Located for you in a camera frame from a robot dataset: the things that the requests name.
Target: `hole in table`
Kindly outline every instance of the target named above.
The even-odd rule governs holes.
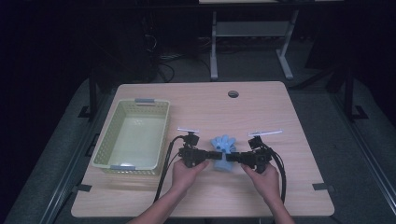
[[[239,96],[239,93],[237,91],[229,91],[228,96],[230,96],[231,98],[236,98]]]

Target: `forearm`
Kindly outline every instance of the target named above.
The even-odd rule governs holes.
[[[185,195],[186,192],[170,189],[148,210],[129,221],[128,224],[164,223]]]
[[[276,224],[294,224],[294,220],[291,218],[288,210],[282,201],[268,204],[271,213],[274,216]]]

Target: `black clamp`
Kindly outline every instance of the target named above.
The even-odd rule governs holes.
[[[265,145],[259,136],[254,136],[248,143],[252,151],[226,154],[226,160],[243,163],[251,169],[256,168],[256,172],[261,174],[265,170],[265,165],[272,159],[272,149]]]
[[[205,151],[196,148],[198,144],[199,137],[193,132],[189,132],[188,135],[183,137],[184,144],[178,150],[178,156],[184,161],[184,164],[191,168],[198,165],[199,163],[210,159],[210,160],[221,160],[222,153],[216,151]]]

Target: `blue plush toy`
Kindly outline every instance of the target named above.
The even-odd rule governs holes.
[[[210,142],[217,152],[223,153],[221,161],[215,161],[215,169],[231,172],[233,163],[231,161],[226,161],[225,154],[231,154],[231,152],[236,151],[236,147],[233,145],[233,143],[235,143],[235,138],[229,138],[227,134],[224,134],[222,137],[216,137],[210,140]]]

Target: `table top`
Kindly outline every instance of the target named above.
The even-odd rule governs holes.
[[[231,98],[229,91],[239,96]],[[184,135],[177,127],[199,130],[197,147],[214,150],[210,139],[228,134],[235,137],[236,151],[250,151],[248,133],[282,129],[262,141],[277,152],[285,164],[285,205],[292,216],[330,216],[334,212],[327,190],[314,190],[323,183],[312,151],[288,92],[281,82],[209,82],[121,85],[109,109],[104,128],[119,99],[154,98],[170,101],[170,123],[166,138]],[[100,134],[98,142],[103,139]],[[183,142],[176,141],[172,156]],[[164,183],[169,190],[172,172]],[[75,217],[136,217],[153,202],[158,176],[111,175],[88,166],[72,214]],[[213,162],[198,176],[188,195],[171,217],[270,217],[272,214],[254,189],[249,177],[235,163],[230,173],[215,171]]]

